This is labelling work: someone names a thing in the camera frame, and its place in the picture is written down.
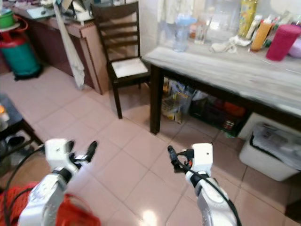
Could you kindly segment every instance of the tile floor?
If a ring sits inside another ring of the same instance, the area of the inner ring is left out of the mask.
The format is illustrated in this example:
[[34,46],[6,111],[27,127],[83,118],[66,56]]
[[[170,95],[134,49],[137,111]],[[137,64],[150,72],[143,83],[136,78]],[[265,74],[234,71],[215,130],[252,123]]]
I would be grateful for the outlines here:
[[[69,183],[68,191],[84,198],[105,226],[201,225],[194,191],[183,175],[173,173],[166,151],[169,144],[180,150],[199,142],[213,142],[213,177],[235,203],[244,226],[299,225],[284,211],[294,199],[290,193],[300,197],[300,187],[291,180],[274,181],[240,162],[241,140],[192,118],[181,125],[162,118],[161,133],[149,133],[146,86],[121,89],[123,120],[117,118],[111,92],[78,91],[72,77],[52,67],[28,81],[1,75],[0,91],[8,93],[42,139],[75,139],[78,153],[93,140],[99,142],[91,164]],[[36,156],[13,185],[39,181],[49,171],[45,158]]]

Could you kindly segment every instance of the white chair seat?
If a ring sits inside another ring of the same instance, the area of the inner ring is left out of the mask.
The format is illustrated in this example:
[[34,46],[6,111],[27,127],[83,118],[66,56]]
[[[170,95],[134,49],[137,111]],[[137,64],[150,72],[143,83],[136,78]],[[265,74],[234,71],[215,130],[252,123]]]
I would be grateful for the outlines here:
[[112,66],[117,78],[148,72],[140,58],[113,62]]

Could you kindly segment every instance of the green pot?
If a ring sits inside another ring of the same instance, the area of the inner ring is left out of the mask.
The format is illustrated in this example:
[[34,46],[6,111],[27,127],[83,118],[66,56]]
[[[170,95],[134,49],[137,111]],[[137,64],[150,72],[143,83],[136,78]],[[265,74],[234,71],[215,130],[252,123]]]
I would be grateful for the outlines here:
[[5,29],[15,25],[13,12],[8,8],[3,8],[0,16],[0,29]]

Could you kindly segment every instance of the trash bin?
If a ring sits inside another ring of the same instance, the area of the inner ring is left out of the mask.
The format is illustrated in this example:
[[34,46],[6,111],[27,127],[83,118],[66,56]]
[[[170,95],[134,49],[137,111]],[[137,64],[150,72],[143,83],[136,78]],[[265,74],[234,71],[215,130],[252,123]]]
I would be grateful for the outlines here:
[[243,146],[240,160],[276,181],[300,172],[300,137],[275,127],[259,124]]

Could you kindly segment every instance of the teal gas cylinder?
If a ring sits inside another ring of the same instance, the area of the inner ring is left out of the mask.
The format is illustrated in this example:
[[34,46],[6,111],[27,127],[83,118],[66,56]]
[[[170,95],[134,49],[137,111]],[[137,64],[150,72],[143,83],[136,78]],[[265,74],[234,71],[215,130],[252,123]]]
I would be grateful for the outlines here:
[[22,35],[10,36],[0,41],[0,50],[15,74],[15,80],[38,77],[42,66],[37,61],[31,46]]

